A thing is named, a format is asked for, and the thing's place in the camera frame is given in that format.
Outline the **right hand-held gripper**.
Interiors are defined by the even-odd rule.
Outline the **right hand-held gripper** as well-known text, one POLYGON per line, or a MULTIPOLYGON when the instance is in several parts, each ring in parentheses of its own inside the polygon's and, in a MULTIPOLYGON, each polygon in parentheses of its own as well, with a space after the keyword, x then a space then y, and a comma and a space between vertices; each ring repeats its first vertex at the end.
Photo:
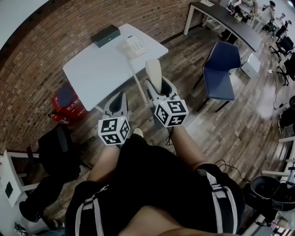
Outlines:
POLYGON ((149 79, 145 80, 147 94, 152 100, 153 117, 156 124, 161 124, 165 128, 180 126, 186 119, 189 111, 185 100, 180 99, 179 96, 174 96, 177 89, 174 84, 165 77, 162 77, 161 94, 165 96, 174 96, 166 98, 165 100, 159 99, 159 94, 149 79))

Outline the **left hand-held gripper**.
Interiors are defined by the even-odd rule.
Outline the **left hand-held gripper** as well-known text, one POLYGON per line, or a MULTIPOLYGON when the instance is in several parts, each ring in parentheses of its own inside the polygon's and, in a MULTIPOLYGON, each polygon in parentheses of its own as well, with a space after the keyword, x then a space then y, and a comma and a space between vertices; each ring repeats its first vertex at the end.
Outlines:
POLYGON ((130 133, 129 117, 127 96, 119 92, 105 104, 103 117, 98 121, 98 136, 105 145, 125 143, 130 133))

